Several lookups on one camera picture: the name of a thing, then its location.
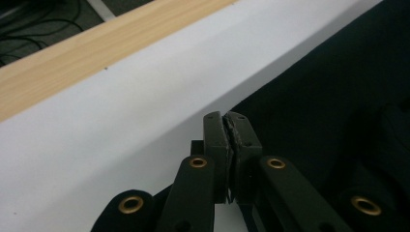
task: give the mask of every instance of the light wood strip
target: light wood strip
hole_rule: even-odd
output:
[[[0,122],[236,0],[157,0],[0,69]]]

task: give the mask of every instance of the screw hole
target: screw hole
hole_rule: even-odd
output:
[[[175,230],[177,232],[187,232],[190,231],[190,223],[186,220],[180,221],[175,225]]]
[[[320,224],[319,230],[321,232],[335,232],[336,231],[335,228],[331,224],[326,223],[326,222]]]
[[[379,216],[382,213],[382,209],[376,203],[365,197],[353,196],[350,202],[358,211],[366,215]]]
[[[190,166],[200,168],[204,167],[207,164],[207,161],[203,158],[195,158],[190,160]]]
[[[144,200],[139,196],[129,196],[124,198],[118,205],[118,210],[125,214],[132,214],[139,211],[144,204]]]
[[[268,165],[276,169],[281,169],[286,166],[286,164],[279,159],[268,159]]]

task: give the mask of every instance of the wooden plank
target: wooden plank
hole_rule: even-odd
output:
[[[236,0],[157,0],[0,69],[0,122]]]

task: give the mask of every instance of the black fabric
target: black fabric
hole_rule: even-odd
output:
[[[397,148],[376,136],[387,104],[396,105],[395,130],[408,134],[409,118],[398,115],[409,102],[410,3],[384,1],[232,111],[249,118],[265,154],[291,160],[327,199],[372,189],[409,219],[409,140]]]

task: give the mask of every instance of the brass ring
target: brass ring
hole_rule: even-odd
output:
[[[136,201],[136,205],[127,207],[126,206],[127,202],[132,201],[132,200]],[[137,195],[129,196],[129,197],[124,198],[120,202],[120,204],[118,205],[118,210],[121,211],[121,213],[125,215],[129,215],[129,214],[139,211],[142,208],[142,205],[144,205],[144,200],[140,196],[137,196]]]
[[[280,159],[268,159],[267,163],[269,166],[276,168],[276,169],[282,169],[286,166],[286,163],[284,163]]]
[[[370,216],[379,216],[382,213],[380,206],[365,197],[353,196],[350,201],[358,211],[364,214]]]
[[[195,158],[190,160],[190,166],[195,168],[201,168],[206,166],[208,162],[203,158]]]

